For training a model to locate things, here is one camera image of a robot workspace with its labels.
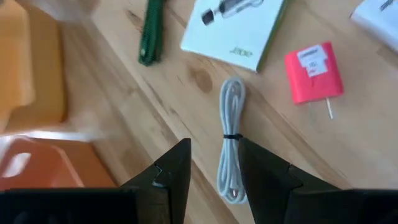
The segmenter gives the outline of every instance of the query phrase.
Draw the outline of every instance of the wooden surface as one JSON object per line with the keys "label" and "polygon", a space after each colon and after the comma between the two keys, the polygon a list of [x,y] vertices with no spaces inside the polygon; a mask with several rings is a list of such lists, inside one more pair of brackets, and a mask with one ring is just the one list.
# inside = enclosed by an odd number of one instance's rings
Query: wooden surface
{"label": "wooden surface", "polygon": [[[241,132],[341,188],[398,189],[398,56],[356,27],[360,0],[291,1],[260,74],[182,52],[194,0],[169,0],[162,63],[137,63],[146,0],[31,0],[62,27],[70,125],[92,139],[121,184],[179,139],[192,138],[186,223],[252,223],[249,206],[216,193],[222,82],[244,78]],[[295,106],[284,69],[290,51],[333,42],[346,93]]]}

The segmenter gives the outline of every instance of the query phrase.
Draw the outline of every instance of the black cable tie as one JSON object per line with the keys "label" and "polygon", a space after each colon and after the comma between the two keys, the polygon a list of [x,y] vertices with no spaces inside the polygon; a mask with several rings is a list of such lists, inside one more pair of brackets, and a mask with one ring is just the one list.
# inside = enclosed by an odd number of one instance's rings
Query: black cable tie
{"label": "black cable tie", "polygon": [[225,139],[235,139],[235,140],[239,140],[239,139],[241,139],[241,138],[243,138],[243,135],[242,134],[224,134],[224,138]]}

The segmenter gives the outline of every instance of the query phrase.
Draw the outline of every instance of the green lanyard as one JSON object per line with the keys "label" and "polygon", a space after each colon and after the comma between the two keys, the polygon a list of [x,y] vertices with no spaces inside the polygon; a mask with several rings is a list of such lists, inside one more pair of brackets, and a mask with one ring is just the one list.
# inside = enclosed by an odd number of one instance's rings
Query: green lanyard
{"label": "green lanyard", "polygon": [[141,36],[139,63],[150,66],[160,61],[163,48],[163,6],[165,0],[148,0]]}

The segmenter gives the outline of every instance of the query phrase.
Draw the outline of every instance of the red box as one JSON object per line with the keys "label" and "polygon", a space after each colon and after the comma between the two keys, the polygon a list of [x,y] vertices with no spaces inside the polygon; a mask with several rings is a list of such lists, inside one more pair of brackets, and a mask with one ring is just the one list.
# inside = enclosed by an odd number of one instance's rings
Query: red box
{"label": "red box", "polygon": [[331,42],[291,52],[285,65],[295,104],[344,93]]}

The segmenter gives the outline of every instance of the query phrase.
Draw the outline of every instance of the orange object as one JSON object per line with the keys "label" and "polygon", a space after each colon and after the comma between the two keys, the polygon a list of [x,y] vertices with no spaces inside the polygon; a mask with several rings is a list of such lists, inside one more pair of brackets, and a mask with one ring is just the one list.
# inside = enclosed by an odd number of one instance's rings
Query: orange object
{"label": "orange object", "polygon": [[7,58],[0,62],[0,134],[61,122],[65,91],[56,20],[35,6],[4,0],[0,48],[0,61]]}
{"label": "orange object", "polygon": [[85,142],[15,138],[0,161],[0,190],[115,187]]}

